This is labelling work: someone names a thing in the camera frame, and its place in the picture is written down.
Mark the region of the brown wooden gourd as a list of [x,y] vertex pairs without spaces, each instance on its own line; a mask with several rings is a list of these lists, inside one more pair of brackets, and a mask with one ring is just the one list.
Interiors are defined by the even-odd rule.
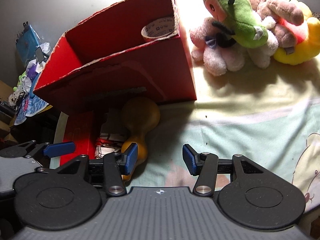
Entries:
[[130,131],[130,136],[123,143],[121,151],[124,152],[133,142],[138,146],[137,161],[132,173],[126,176],[122,175],[123,181],[129,181],[136,167],[144,163],[148,157],[145,136],[158,125],[160,110],[149,98],[132,98],[124,106],[121,120],[123,125]]

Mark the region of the blue patterned cloth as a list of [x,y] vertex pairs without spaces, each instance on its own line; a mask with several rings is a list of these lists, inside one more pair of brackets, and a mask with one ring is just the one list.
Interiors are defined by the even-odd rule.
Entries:
[[36,96],[33,92],[39,76],[40,74],[37,74],[33,79],[29,94],[22,100],[20,110],[18,111],[18,115],[15,119],[14,125],[22,124],[23,122],[25,122],[27,117],[32,117],[44,111],[45,108],[49,106],[49,103]]

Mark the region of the small green frog toy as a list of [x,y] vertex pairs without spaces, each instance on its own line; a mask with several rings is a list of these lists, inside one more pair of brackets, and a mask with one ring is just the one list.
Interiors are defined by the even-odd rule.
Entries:
[[15,92],[18,89],[22,88],[23,81],[27,77],[26,72],[23,72],[19,77],[18,77],[18,83],[17,86],[13,87],[13,91]]

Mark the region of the purple toy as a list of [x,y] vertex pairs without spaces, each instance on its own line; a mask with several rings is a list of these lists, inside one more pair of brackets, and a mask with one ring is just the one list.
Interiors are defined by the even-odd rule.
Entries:
[[33,81],[35,77],[40,74],[40,72],[42,72],[42,69],[38,63],[31,63],[26,68],[26,75],[31,81]]

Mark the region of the red cardboard box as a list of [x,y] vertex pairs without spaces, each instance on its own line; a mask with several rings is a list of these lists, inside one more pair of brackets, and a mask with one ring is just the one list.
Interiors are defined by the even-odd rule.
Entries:
[[[174,16],[177,34],[145,43],[141,30]],[[175,0],[124,0],[79,22],[55,45],[34,93],[68,115],[64,140],[77,155],[95,156],[101,114],[128,97],[142,95],[156,103],[196,99],[191,55]]]

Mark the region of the small black phone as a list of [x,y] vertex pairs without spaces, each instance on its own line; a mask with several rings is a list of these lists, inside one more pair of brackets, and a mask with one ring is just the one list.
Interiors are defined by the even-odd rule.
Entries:
[[38,46],[38,47],[36,48],[36,50],[35,50],[35,56],[36,56],[36,60],[37,60],[38,63],[41,63],[41,62],[44,61],[44,53],[43,53],[43,51],[42,51],[42,49],[41,49],[40,46]]

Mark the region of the pink plush toy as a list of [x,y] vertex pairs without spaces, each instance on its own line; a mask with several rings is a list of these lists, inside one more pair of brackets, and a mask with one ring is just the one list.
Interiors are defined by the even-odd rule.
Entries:
[[274,34],[268,32],[268,40],[259,48],[245,48],[235,43],[224,48],[217,38],[222,31],[212,26],[212,17],[205,18],[198,26],[189,31],[194,45],[191,56],[195,62],[203,62],[205,69],[213,76],[221,76],[228,71],[236,72],[244,67],[246,57],[261,69],[270,65],[271,56],[278,49],[278,41]]

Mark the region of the blue box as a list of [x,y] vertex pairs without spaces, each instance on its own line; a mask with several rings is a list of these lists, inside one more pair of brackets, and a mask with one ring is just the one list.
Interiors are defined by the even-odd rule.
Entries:
[[23,31],[17,34],[16,49],[26,67],[29,61],[35,59],[35,51],[40,45],[40,38],[29,22],[23,23]]

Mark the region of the brown packing tape roll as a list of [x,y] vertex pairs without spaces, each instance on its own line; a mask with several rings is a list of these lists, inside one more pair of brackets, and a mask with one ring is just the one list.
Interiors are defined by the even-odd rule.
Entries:
[[145,43],[164,40],[177,34],[178,21],[174,16],[158,18],[141,30],[141,36]]

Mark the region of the green plush toy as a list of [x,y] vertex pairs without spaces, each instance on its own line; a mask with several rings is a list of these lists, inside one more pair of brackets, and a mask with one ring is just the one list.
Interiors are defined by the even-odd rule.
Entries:
[[249,0],[203,0],[215,19],[214,25],[245,48],[258,48],[267,43],[268,32]]

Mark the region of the yellow plush toy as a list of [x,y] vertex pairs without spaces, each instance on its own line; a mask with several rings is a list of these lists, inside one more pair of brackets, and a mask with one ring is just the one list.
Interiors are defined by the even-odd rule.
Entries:
[[282,27],[287,28],[297,40],[293,47],[278,47],[273,55],[278,62],[297,65],[309,61],[319,54],[319,20],[312,16],[310,8],[303,2],[298,2],[299,8],[304,15],[304,22],[301,25],[294,25],[285,19],[279,20]]

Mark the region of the white plush toy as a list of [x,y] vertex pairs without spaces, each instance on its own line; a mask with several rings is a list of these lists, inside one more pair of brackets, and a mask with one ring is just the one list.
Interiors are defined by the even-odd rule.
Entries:
[[294,25],[304,22],[304,15],[298,6],[298,0],[249,0],[254,11],[262,19],[268,16],[276,22],[271,28],[281,48],[293,47],[297,44],[294,35],[287,28],[278,23],[282,18]]

